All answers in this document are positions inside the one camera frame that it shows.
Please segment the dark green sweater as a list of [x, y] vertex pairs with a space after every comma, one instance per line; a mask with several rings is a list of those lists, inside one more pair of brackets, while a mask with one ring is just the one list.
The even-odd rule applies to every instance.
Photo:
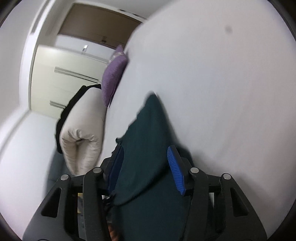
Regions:
[[191, 199], [176, 188], [167, 159], [171, 131], [155, 94], [116, 142], [124, 150], [111, 209], [119, 240], [181, 240]]

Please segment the dark grey headboard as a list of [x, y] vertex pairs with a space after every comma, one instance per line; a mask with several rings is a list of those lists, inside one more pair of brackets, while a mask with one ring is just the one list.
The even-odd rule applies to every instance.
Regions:
[[48, 172], [45, 194], [47, 194], [51, 190], [56, 181], [63, 174], [68, 174], [70, 177], [72, 177], [72, 174], [70, 173], [65, 163], [64, 156], [60, 154], [58, 151], [55, 151]]

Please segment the beige folded duvet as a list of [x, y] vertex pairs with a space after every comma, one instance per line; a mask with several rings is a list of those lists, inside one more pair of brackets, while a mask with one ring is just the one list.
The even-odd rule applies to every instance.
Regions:
[[92, 87], [67, 116], [59, 143], [72, 175], [84, 175], [95, 167], [102, 150], [105, 115], [102, 91]]

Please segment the black garment behind duvet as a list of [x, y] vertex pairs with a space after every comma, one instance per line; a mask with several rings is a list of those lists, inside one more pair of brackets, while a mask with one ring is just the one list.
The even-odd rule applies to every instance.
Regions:
[[62, 148], [60, 145], [60, 133], [62, 131], [62, 127], [69, 116], [70, 111], [73, 109], [74, 105], [81, 99], [81, 97], [86, 93], [87, 90], [90, 88], [97, 88], [101, 89], [101, 84], [95, 84], [95, 85], [83, 85], [78, 92], [70, 99], [69, 103], [66, 105], [66, 107], [63, 109], [59, 120], [57, 121], [56, 124], [56, 133], [55, 133], [55, 139], [56, 139], [56, 145], [57, 145], [57, 152], [62, 154]]

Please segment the white bed sheet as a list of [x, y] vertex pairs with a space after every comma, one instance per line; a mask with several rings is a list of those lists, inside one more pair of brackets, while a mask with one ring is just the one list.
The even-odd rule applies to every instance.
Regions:
[[269, 1], [174, 1], [132, 33], [105, 121], [108, 157], [148, 93], [210, 174], [228, 172], [268, 236], [295, 201], [295, 39]]

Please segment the purple cushion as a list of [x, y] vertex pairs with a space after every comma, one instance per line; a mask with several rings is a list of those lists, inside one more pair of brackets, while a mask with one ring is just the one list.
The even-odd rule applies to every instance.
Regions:
[[123, 47], [118, 45], [111, 56], [102, 77], [101, 90], [103, 102], [106, 107], [108, 107], [112, 101], [127, 64], [128, 58], [123, 51]]

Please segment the brown door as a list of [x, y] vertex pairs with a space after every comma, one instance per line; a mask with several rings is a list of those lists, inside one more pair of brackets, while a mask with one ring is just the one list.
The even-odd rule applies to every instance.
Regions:
[[125, 47], [140, 24], [141, 21], [110, 9], [75, 3], [59, 34], [115, 49], [119, 45]]

